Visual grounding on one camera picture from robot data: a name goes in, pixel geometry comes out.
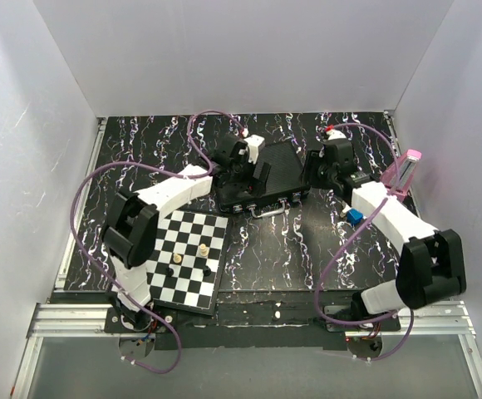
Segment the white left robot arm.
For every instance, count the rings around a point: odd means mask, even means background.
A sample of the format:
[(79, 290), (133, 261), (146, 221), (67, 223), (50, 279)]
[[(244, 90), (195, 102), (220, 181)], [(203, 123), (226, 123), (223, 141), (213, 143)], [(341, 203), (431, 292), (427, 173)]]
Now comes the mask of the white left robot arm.
[(200, 165), (146, 189), (117, 192), (101, 239), (115, 269), (111, 303), (131, 331), (151, 325), (155, 300), (211, 313), (229, 222), (183, 208), (208, 195), (214, 178), (251, 176), (264, 146), (258, 135), (230, 136)]

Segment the black poker set case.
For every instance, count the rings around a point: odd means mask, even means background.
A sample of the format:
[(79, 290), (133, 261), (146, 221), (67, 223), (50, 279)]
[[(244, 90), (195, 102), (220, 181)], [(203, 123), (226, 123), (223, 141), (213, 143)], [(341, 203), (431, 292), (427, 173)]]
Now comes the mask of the black poker set case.
[(271, 165), (265, 193), (258, 198), (243, 195), (235, 198), (219, 198), (214, 188), (217, 205), (221, 212), (238, 214), (261, 210), (271, 205), (297, 203), (309, 193), (310, 186), (302, 181), (302, 162), (289, 141), (276, 142), (263, 148), (258, 157), (256, 170), (263, 162)]

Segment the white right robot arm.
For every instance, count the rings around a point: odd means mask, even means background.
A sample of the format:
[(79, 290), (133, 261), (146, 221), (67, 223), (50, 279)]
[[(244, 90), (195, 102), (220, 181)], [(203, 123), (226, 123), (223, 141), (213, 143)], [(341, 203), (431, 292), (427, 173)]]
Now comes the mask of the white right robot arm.
[(352, 212), (351, 222), (372, 219), (400, 253), (396, 277), (354, 293), (349, 310), (337, 314), (339, 322), (366, 331), (383, 313), (416, 310), (466, 291), (461, 237), (426, 223), (361, 172), (352, 143), (340, 131), (332, 130), (321, 150), (308, 153), (302, 177), (314, 188), (333, 191)]

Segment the black white chess board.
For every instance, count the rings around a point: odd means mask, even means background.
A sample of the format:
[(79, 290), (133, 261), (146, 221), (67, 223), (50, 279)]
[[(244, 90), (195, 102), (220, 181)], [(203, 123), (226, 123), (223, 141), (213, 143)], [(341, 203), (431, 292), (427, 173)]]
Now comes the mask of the black white chess board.
[[(145, 263), (153, 302), (166, 308), (210, 315), (214, 311), (229, 244), (231, 221), (218, 214), (178, 209), (158, 224), (155, 250)], [(207, 257), (199, 246), (209, 248)], [(182, 262), (175, 264), (173, 255)], [(212, 273), (204, 276), (208, 266)], [(174, 275), (167, 277), (165, 270)]]

